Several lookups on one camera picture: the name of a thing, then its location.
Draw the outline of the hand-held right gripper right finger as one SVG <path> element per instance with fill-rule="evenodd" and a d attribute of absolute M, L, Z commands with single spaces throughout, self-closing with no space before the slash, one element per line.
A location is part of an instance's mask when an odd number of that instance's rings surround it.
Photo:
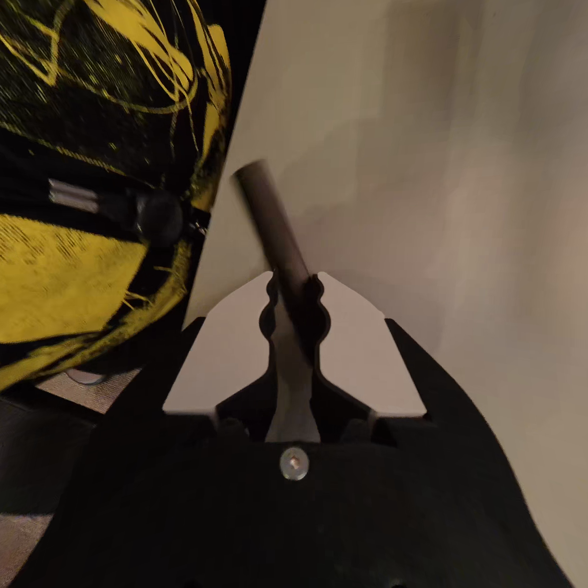
<path fill-rule="evenodd" d="M 323 327 L 315 345 L 311 412 L 321 442 L 421 428 L 427 408 L 381 310 L 326 272 L 314 276 Z"/>

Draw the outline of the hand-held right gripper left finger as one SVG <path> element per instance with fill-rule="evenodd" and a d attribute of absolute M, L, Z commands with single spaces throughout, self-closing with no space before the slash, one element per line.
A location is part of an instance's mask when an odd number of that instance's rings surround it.
<path fill-rule="evenodd" d="M 261 273 L 206 315 L 163 404 L 167 415 L 238 420 L 264 442 L 277 405 L 275 275 Z"/>

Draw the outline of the black battery cover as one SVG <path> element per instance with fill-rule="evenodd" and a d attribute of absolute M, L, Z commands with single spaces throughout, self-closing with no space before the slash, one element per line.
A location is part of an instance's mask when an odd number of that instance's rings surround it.
<path fill-rule="evenodd" d="M 307 363 L 314 367 L 316 348 L 326 327 L 326 319 L 319 310 L 319 283 L 303 259 L 266 162 L 255 160 L 242 166 L 233 178 L 277 277 L 299 346 Z"/>

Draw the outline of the grey desk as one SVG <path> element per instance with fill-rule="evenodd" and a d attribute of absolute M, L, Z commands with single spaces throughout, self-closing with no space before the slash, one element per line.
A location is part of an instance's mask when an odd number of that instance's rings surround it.
<path fill-rule="evenodd" d="M 494 430 L 587 587 L 587 1 L 268 1 L 186 323 L 266 269 L 265 159 L 308 267 Z"/>

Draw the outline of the yellow black patterned pants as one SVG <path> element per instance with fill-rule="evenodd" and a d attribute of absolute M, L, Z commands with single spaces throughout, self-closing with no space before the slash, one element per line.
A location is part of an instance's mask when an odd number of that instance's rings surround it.
<path fill-rule="evenodd" d="M 1 390 L 129 340 L 187 294 L 196 248 L 55 205 L 49 179 L 209 212 L 230 134 L 215 1 L 1 1 Z"/>

